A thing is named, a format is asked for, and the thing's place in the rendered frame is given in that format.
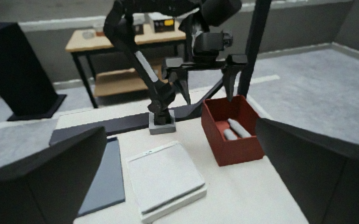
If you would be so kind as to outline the red open box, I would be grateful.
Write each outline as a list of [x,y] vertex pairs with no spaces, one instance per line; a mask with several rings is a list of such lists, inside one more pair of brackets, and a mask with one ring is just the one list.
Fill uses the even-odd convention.
[[[228,119],[237,121],[251,137],[241,138]],[[265,153],[255,134],[256,120],[261,118],[243,95],[206,99],[202,104],[201,126],[219,167],[263,159]],[[237,139],[227,140],[223,132],[230,129]]]

